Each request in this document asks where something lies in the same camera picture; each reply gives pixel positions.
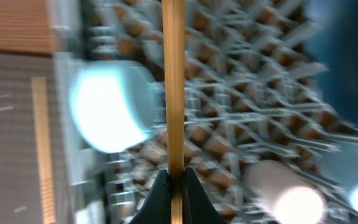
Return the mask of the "wooden chopstick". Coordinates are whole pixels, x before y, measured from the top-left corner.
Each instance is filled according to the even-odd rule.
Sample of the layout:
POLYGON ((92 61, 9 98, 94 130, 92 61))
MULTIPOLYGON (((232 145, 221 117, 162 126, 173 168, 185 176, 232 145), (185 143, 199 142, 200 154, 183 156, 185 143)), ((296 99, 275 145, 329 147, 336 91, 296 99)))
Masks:
POLYGON ((50 147, 47 80, 45 77, 32 77, 31 85, 42 221, 43 224, 50 224, 55 223, 56 214, 50 147))
POLYGON ((185 2, 162 0, 171 223, 183 223, 185 2))

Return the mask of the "blue plate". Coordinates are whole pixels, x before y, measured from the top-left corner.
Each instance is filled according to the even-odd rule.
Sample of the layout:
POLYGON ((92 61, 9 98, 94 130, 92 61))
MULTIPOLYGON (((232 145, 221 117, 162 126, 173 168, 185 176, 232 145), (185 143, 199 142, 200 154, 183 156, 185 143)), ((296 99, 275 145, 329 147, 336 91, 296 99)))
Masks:
POLYGON ((306 43, 312 56, 328 66, 317 77, 323 99, 358 125, 358 0, 310 0, 305 13, 323 27, 306 43))

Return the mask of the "pink cup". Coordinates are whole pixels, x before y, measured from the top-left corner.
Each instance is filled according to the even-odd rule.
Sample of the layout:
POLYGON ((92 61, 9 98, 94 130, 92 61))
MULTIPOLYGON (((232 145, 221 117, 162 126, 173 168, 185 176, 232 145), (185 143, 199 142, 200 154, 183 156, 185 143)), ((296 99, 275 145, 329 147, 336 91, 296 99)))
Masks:
POLYGON ((244 180, 260 207, 281 224, 317 224, 326 217, 323 195, 278 161, 251 164, 244 180))

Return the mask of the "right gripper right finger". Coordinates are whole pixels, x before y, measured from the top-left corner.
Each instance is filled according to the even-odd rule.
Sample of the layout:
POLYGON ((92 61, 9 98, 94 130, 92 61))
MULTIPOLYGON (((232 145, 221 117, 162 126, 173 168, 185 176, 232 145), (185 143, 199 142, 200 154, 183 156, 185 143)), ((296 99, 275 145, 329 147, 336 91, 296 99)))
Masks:
POLYGON ((226 224, 191 167, 183 173, 183 224, 226 224))

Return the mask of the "light blue cup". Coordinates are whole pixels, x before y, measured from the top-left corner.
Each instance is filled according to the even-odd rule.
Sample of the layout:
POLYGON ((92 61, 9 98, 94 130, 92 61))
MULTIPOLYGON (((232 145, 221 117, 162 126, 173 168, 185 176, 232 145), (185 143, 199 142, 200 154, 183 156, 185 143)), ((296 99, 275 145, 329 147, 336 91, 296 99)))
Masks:
POLYGON ((358 144, 340 143, 338 152, 324 152, 317 160, 320 174, 343 189, 342 194, 358 212, 358 144))

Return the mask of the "light blue rice bowl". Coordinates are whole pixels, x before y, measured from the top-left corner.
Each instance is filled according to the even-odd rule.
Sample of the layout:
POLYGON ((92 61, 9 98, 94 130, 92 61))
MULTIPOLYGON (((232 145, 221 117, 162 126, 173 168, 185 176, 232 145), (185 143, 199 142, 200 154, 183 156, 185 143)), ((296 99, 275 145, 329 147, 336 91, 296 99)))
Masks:
POLYGON ((154 83, 149 70, 135 61, 87 63, 68 94, 77 130, 91 147, 104 153, 122 152, 150 139, 162 116, 154 83))

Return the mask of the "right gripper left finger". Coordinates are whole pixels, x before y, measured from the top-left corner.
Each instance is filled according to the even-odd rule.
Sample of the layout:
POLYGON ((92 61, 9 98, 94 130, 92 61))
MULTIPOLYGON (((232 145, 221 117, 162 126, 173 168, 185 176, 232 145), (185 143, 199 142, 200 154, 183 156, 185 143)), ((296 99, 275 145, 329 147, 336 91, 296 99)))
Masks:
POLYGON ((171 224, 171 188, 166 170, 160 170, 139 212, 130 224, 171 224))

